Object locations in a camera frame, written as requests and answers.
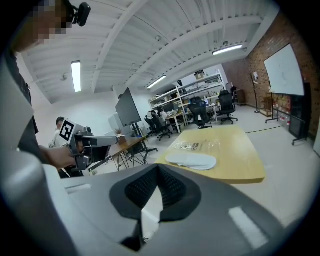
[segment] person in white shirt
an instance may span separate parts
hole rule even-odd
[[[59,136],[60,129],[61,129],[61,126],[62,126],[62,123],[64,122],[64,120],[65,120],[65,118],[62,116],[60,116],[56,119],[55,133],[53,136],[53,140],[49,143],[49,148],[60,148],[60,147],[63,147],[64,145],[67,144],[67,142]]]

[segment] red brick wall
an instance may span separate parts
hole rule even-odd
[[[311,86],[312,114],[309,132],[315,136],[320,116],[319,68],[303,38],[283,13],[278,14],[269,30],[246,59],[227,62],[222,66],[228,82],[232,82],[239,89],[244,89],[247,104],[255,106],[253,85],[247,73],[258,73],[259,85],[256,91],[258,99],[262,99],[269,92],[269,77],[264,61],[288,44],[291,44],[302,74]]]

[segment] floor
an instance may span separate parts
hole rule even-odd
[[[238,118],[235,124],[247,133],[263,161],[266,178],[262,183],[232,186],[264,206],[284,227],[287,227],[293,221],[303,218],[319,189],[320,158],[313,151],[311,140],[297,142],[292,146],[294,137],[288,132],[287,126],[277,121],[266,124],[267,118],[254,111],[249,106],[239,106],[233,115]],[[212,125],[220,126],[220,123],[213,122]],[[192,124],[184,129],[196,128],[197,126]],[[171,138],[164,137],[161,141],[158,141],[155,136],[150,137],[146,143],[147,147],[157,148],[158,152],[149,153],[148,163],[154,163],[178,136],[175,133]],[[98,174],[117,171],[112,161],[100,166],[97,170]],[[162,198],[157,189],[142,211],[145,237],[151,238],[157,230],[162,209]]]

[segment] fluorescent light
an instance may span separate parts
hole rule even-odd
[[[215,55],[218,55],[218,54],[223,54],[223,53],[226,53],[226,52],[229,52],[229,51],[240,49],[241,47],[242,47],[242,44],[239,44],[239,45],[236,45],[236,46],[231,46],[231,47],[228,47],[228,48],[224,48],[222,50],[217,50],[217,51],[213,52],[212,55],[215,56]]]
[[[79,60],[71,62],[73,86],[76,93],[81,92],[80,67],[81,63]]]
[[[155,86],[157,83],[159,83],[160,81],[162,81],[163,79],[165,79],[167,76],[163,75],[161,76],[157,81],[153,82],[152,84],[150,84],[147,89],[151,88],[152,86]]]

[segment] ceiling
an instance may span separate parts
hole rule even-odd
[[[70,2],[79,6],[83,1]],[[91,13],[84,27],[73,25],[66,34],[22,53],[27,82],[51,104],[76,95],[72,61],[81,61],[82,94],[116,86],[146,90],[166,75],[152,88],[158,90],[198,69],[245,58],[279,11],[268,0],[86,2]],[[212,51],[236,44],[243,49],[212,56]]]

